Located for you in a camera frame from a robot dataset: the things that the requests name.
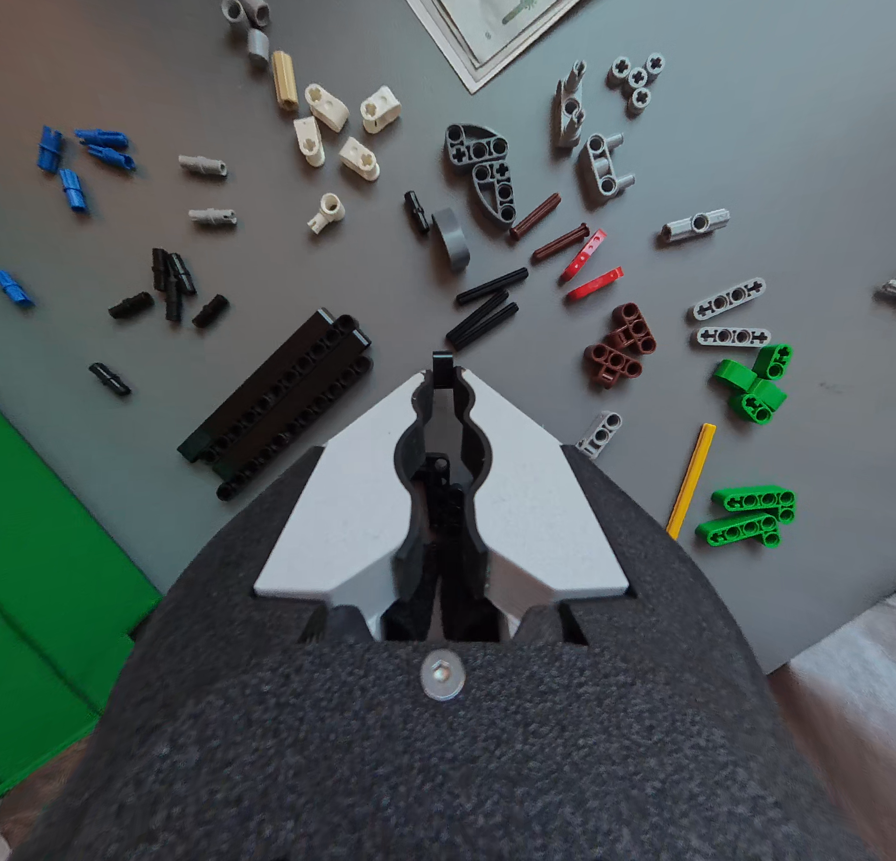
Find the lego instruction booklet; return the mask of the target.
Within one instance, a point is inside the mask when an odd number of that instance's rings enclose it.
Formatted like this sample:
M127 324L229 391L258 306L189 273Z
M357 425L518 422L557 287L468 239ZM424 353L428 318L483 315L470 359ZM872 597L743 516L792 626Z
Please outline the lego instruction booklet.
M406 0L476 94L582 0Z

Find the grey curved lego piece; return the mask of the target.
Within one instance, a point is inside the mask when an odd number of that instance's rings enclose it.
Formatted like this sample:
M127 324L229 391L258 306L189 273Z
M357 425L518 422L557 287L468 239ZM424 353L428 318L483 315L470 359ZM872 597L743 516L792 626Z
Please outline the grey curved lego piece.
M446 207L434 212L432 224L444 246L451 272L463 272L469 265L471 253L454 209Z

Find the red lego piece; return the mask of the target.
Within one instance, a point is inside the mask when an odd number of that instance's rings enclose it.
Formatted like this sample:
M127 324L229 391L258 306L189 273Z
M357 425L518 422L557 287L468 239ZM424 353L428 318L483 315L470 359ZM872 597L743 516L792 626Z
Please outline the red lego piece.
M600 274L598 277L586 284L580 285L566 293L565 302L575 303L581 299L585 299L597 292L602 291L608 286L614 284L624 276L621 266L613 268L606 273Z
M566 269L558 278L558 283L564 285L569 283L587 264L589 259L597 251L603 241L607 238L607 233L603 229L597 229L588 239L575 258L570 262Z

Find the white lego axle connector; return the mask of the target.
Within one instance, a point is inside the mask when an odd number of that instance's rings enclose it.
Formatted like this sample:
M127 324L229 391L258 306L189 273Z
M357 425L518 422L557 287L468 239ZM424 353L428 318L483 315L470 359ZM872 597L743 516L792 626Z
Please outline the white lego axle connector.
M339 152L340 161L365 181L377 181L380 167L375 153L353 137L348 137Z
M375 135L397 120L401 114L401 103L391 88L384 84L364 99L360 114L365 132Z
M296 118L293 121L299 151L305 157L308 164L314 168L320 168L325 163L325 152L322 145L322 136L319 123L315 116Z
M349 108L319 83L309 83L305 98L313 116L335 133L340 133L348 122Z

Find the thin grey lego liftarm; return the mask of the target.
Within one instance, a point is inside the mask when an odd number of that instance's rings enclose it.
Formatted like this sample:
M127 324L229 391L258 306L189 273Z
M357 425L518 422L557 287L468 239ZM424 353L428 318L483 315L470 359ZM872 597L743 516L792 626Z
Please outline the thin grey lego liftarm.
M693 339L702 347L762 348L770 344L770 331L752 327L703 327L693 333Z
M734 307L741 307L761 296L767 288L762 277L751 278L728 289L715 293L693 305L691 315L694 321L703 322L719 316Z

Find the long black lego beam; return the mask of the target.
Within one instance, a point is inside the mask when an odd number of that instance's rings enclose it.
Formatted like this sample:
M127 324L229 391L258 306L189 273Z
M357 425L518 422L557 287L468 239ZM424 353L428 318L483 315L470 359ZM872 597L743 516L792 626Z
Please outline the long black lego beam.
M275 385L311 345L321 339L335 320L323 307L318 308L285 342L250 375L190 436L177 448L189 463L217 440L225 437L244 415Z
M234 497L367 373L369 338L351 315L318 309L179 447Z
M264 466L328 411L372 367L372 360L360 355L328 385L315 389L297 387L272 411L271 419L259 422L259 430L252 430L252 434L245 436L245 441L234 445L218 460L213 468L222 478L216 491L218 499L228 502L239 494Z

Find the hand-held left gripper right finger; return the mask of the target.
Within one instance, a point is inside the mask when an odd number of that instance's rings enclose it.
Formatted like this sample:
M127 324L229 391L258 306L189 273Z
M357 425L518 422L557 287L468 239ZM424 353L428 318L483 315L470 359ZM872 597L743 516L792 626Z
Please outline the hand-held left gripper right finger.
M559 601L622 596L630 584L561 442L467 368L471 422L487 440L473 492L487 550L485 596L511 640L526 612Z

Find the dark grey curved lego liftarm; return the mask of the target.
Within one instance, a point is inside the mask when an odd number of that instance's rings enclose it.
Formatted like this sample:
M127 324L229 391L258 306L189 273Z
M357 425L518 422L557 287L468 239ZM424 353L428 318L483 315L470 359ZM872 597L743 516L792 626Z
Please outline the dark grey curved lego liftarm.
M471 177L477 201L487 220L508 231L516 219L511 171L505 160L478 162Z
M457 173L468 173L479 163L504 160L509 144L490 128L454 123L445 130L444 147L451 168Z

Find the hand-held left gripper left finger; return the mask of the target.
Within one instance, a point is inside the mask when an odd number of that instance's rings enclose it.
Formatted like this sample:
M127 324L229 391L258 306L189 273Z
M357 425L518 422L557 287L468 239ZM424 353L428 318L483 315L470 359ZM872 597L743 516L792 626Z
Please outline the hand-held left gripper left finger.
M434 376L411 376L328 441L254 583L256 595L382 616L420 582L425 513L413 477L427 459Z

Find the short grey lego beam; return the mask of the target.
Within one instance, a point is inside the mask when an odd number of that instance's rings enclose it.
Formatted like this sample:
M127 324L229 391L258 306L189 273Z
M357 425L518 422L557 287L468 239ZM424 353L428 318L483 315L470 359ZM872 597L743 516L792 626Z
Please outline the short grey lego beam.
M623 424L622 416L611 410L601 410L598 417L588 427L586 433L575 444L584 456L592 463L596 462L600 452L611 441Z

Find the green lego connector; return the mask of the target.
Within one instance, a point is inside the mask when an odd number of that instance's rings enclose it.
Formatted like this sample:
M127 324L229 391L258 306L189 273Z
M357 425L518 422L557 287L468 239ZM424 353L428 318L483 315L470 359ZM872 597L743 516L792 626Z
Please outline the green lego connector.
M723 359L713 371L712 376L729 390L738 394L748 394L758 378L750 368L730 359Z
M740 419L765 425L787 399L788 395L777 382L758 376L746 390L733 391L728 406Z
M760 349L752 366L759 378L776 382L786 373L793 356L793 348L785 342L767 344Z

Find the grey lego axle connector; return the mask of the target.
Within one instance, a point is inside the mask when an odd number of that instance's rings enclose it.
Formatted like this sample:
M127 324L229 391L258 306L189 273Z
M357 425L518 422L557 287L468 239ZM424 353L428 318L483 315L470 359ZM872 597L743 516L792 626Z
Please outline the grey lego axle connector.
M730 211L727 208L696 213L689 218L665 223L658 237L663 243L672 244L710 235L716 230L726 227L730 217Z

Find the grey lego liftarm with pins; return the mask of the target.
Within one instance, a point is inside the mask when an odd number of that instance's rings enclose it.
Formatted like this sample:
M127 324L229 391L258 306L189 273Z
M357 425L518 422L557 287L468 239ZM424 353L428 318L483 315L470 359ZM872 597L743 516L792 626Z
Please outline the grey lego liftarm with pins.
M619 176L616 173L612 153L624 142L622 133L605 136L591 134L580 153L580 166L585 174L589 190L605 204L622 195L635 183L633 173Z
M585 110L581 103L581 83L587 63L574 62L567 76L558 81L555 94L555 145L567 149L578 145Z

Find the brown lego axle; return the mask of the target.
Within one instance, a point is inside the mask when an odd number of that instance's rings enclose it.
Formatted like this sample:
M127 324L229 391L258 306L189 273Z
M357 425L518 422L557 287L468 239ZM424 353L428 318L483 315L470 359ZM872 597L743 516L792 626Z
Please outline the brown lego axle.
M569 249L570 247L580 247L590 234L588 224L582 222L578 227L566 232L560 237L551 240L545 245L535 249L532 252L532 263L540 263L554 255Z
M545 201L540 203L528 215L525 215L509 230L509 236L513 241L519 241L533 228L538 226L545 218L547 218L561 204L562 196L559 192L554 192Z

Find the yellow lego axle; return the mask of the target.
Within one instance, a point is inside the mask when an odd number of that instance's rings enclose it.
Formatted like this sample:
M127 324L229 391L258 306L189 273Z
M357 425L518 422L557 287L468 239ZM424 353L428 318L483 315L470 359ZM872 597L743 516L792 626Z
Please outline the yellow lego axle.
M693 452L679 486L678 495L666 524L666 533L674 541L677 541L680 536L716 431L717 426L710 422L705 422L700 427Z

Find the tan lego pin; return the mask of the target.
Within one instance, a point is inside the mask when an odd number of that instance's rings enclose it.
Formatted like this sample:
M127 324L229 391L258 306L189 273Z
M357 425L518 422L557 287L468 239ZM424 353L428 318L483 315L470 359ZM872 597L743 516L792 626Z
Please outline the tan lego pin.
M275 50L271 56L271 64L278 106L288 113L298 111L297 82L291 56L283 50Z

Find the black lego axle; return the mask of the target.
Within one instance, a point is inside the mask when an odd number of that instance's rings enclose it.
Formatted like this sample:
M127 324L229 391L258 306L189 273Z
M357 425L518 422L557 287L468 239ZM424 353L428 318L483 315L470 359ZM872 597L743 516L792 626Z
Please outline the black lego axle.
M494 294L490 299L477 307L468 317L461 321L453 330L445 335L445 339L452 345L456 345L463 336L472 331L482 321L491 316L507 302L508 290L502 290Z
M478 321L463 333L458 333L454 337L447 337L455 351L460 351L470 346L474 341L482 336L490 333L499 325L512 318L519 310L519 305L510 302L500 307L496 312L489 314L486 318Z
M530 271L526 266L502 274L484 284L476 285L459 293L454 299L455 304L462 307L477 299L504 291L505 289L509 289L509 287L523 283L528 279L529 275Z

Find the brown lego liftarm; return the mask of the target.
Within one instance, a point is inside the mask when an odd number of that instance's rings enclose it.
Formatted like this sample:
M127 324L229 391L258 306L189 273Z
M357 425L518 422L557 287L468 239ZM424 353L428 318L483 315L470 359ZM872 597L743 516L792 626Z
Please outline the brown lego liftarm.
M583 359L590 381L611 389L620 379L633 379L643 373L643 365L631 356L597 342L584 349Z
M634 302L616 307L612 312L612 320L616 328L606 336L606 344L618 351L652 354L657 349L657 342L640 308Z

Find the green mat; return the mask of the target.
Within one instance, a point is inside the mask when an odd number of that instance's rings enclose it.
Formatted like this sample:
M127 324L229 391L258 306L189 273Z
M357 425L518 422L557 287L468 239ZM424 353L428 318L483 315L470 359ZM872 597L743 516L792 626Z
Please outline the green mat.
M91 733L161 594L5 419L1 789Z

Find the green lego beam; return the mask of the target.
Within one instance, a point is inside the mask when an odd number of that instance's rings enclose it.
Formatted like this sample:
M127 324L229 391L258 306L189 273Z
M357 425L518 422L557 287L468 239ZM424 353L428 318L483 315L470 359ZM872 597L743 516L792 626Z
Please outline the green lego beam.
M765 547L776 548L781 541L778 519L768 512L748 512L706 521L697 526L695 534L711 547L756 540Z
M796 519L797 495L777 485L723 488L711 494L711 501L730 514L768 513L783 523Z

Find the white lego ball socket connector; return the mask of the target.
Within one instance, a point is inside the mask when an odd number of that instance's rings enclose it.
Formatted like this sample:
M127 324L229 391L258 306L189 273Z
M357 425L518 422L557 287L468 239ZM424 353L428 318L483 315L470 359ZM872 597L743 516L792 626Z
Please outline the white lego ball socket connector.
M329 225L341 222L346 215L342 200L335 193L324 193L314 216L308 221L308 228L318 236Z

